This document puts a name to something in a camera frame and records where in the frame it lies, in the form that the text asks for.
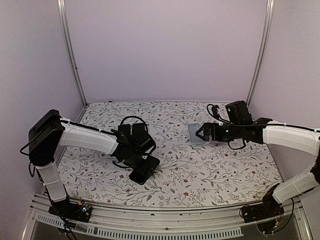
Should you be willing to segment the lilac silicone phone case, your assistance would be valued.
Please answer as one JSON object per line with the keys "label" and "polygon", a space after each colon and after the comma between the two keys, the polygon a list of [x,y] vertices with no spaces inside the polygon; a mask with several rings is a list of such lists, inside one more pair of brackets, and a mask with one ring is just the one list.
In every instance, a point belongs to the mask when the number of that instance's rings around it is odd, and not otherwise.
{"label": "lilac silicone phone case", "polygon": [[212,136],[209,137],[209,143],[214,145],[214,144],[219,144],[220,141],[214,139]]}

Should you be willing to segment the light blue silicone phone case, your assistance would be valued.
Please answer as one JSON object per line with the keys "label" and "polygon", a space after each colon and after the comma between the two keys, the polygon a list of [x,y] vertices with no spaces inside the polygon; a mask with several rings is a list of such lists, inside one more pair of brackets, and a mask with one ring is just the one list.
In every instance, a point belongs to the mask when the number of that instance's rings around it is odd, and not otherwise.
{"label": "light blue silicone phone case", "polygon": [[188,124],[189,144],[191,146],[205,146],[208,144],[207,141],[204,141],[200,137],[196,136],[196,132],[200,129],[200,127],[201,125],[199,123]]}

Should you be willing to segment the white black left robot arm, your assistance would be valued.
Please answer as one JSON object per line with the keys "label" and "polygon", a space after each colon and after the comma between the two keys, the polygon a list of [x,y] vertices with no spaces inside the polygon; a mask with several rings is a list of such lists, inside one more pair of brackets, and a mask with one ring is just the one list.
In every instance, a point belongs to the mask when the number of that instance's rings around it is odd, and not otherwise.
{"label": "white black left robot arm", "polygon": [[62,117],[56,109],[49,110],[29,130],[28,143],[19,152],[28,157],[48,192],[52,206],[63,217],[70,217],[75,211],[56,163],[57,152],[63,147],[109,155],[121,167],[131,169],[129,178],[139,185],[143,185],[160,164],[152,156],[157,146],[142,119],[132,124],[121,121],[116,129],[107,131],[73,122]]}

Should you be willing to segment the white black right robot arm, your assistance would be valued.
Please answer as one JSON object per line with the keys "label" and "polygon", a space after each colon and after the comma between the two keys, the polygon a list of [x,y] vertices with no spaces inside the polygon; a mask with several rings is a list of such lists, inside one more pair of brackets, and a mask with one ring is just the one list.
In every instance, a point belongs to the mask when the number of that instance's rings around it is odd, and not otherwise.
{"label": "white black right robot arm", "polygon": [[204,142],[231,144],[241,140],[242,145],[267,145],[275,158],[284,181],[271,187],[262,198],[258,213],[269,218],[289,199],[300,197],[320,186],[320,130],[273,120],[253,118],[243,100],[225,106],[227,118],[220,107],[209,103],[207,113],[215,120],[205,122],[195,135]]}

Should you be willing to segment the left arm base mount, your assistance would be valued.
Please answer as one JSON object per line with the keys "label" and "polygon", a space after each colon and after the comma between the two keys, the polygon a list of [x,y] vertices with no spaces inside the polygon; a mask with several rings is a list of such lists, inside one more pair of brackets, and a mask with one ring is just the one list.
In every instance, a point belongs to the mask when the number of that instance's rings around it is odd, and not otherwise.
{"label": "left arm base mount", "polygon": [[92,205],[85,203],[83,200],[77,203],[71,202],[67,196],[66,199],[54,202],[49,196],[50,207],[49,213],[56,215],[63,220],[75,220],[78,222],[88,223],[92,215]]}

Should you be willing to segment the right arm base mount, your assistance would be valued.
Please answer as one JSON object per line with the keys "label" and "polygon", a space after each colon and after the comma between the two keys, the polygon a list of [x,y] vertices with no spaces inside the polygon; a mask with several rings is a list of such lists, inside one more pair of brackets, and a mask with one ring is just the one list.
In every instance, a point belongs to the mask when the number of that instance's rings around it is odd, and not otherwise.
{"label": "right arm base mount", "polygon": [[262,203],[256,205],[244,205],[239,210],[239,216],[243,218],[245,223],[264,220],[284,214],[284,208],[272,196],[274,190],[279,185],[272,186],[262,197]]}

